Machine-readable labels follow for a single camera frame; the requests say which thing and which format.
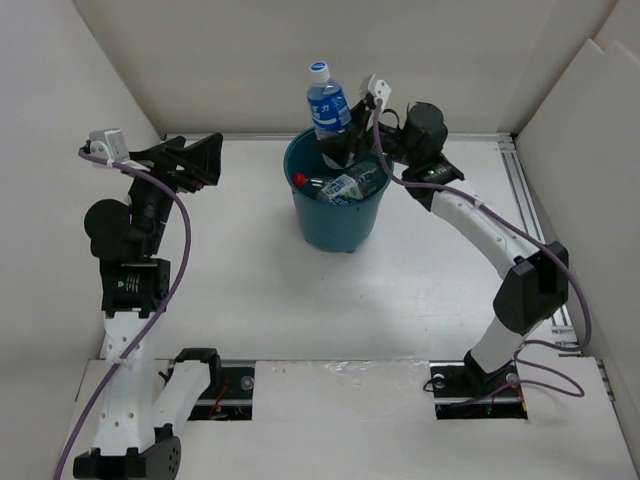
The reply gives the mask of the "blue label water bottle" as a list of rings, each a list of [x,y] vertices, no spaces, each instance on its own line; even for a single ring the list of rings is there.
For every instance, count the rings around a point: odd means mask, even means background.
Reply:
[[[318,140],[344,132],[351,122],[351,111],[344,90],[324,61],[309,68],[311,86],[306,98]]]

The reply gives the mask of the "clear white cap bottle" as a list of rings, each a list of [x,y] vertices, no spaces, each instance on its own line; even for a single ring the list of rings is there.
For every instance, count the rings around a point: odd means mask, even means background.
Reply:
[[[387,174],[377,162],[364,160],[330,181],[317,193],[316,199],[333,205],[358,203],[376,194],[387,180]]]

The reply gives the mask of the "red label water bottle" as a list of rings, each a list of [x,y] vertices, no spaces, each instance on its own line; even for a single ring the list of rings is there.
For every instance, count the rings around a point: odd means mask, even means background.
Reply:
[[[333,178],[327,175],[307,176],[303,173],[295,173],[292,177],[293,185],[304,195],[316,200],[320,199],[320,192],[329,185]]]

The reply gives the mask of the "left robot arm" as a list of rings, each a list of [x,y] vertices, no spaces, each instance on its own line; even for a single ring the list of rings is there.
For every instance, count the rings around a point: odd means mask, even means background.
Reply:
[[[79,156],[119,171],[132,183],[124,200],[103,199],[84,218],[90,251],[99,262],[108,370],[91,395],[88,411],[99,420],[87,451],[64,451],[77,479],[173,479],[178,475],[181,431],[201,396],[222,387],[213,348],[180,352],[162,376],[155,355],[161,319],[185,273],[158,255],[170,213],[183,210],[181,195],[218,183],[223,137],[195,143],[178,136],[141,151],[121,130],[94,131]]]

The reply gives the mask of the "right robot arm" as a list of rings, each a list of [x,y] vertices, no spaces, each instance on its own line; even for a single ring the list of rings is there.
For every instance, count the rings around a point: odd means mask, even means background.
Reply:
[[[569,255],[559,242],[543,244],[489,209],[463,172],[443,152],[448,137],[442,111],[417,102],[404,124],[380,123],[379,100],[356,104],[352,122],[336,135],[316,141],[316,149],[338,165],[356,166],[368,154],[405,165],[398,183],[423,208],[455,228],[491,263],[501,279],[493,299],[494,318],[464,357],[462,381],[468,396],[481,397],[494,386],[508,386],[508,367],[528,336],[568,300]]]

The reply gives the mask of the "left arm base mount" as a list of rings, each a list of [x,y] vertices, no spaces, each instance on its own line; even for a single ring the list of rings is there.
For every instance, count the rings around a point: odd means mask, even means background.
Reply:
[[[255,363],[222,363],[218,387],[205,391],[193,407],[190,421],[250,421],[253,414]]]

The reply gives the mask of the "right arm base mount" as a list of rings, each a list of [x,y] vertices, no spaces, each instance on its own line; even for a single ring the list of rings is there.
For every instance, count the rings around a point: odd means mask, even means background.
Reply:
[[[471,380],[462,361],[432,362],[429,369],[423,390],[433,397],[437,420],[528,419],[513,363],[484,384]]]

